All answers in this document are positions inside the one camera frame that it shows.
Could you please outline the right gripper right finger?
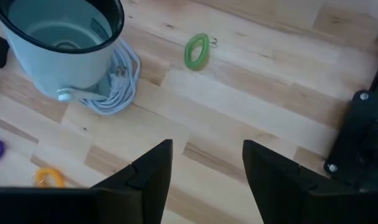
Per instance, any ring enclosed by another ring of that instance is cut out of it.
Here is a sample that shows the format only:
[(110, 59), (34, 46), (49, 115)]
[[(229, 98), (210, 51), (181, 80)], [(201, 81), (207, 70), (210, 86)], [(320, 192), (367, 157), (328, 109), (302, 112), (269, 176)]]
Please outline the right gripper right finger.
[(252, 140), (242, 159), (264, 223), (378, 223), (378, 191), (341, 184)]

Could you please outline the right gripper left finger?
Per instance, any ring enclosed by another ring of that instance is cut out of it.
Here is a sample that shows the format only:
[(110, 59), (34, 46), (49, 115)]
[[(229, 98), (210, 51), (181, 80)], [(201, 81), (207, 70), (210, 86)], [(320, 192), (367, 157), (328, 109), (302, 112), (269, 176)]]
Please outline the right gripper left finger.
[(0, 223), (161, 223), (173, 141), (90, 188), (0, 187)]

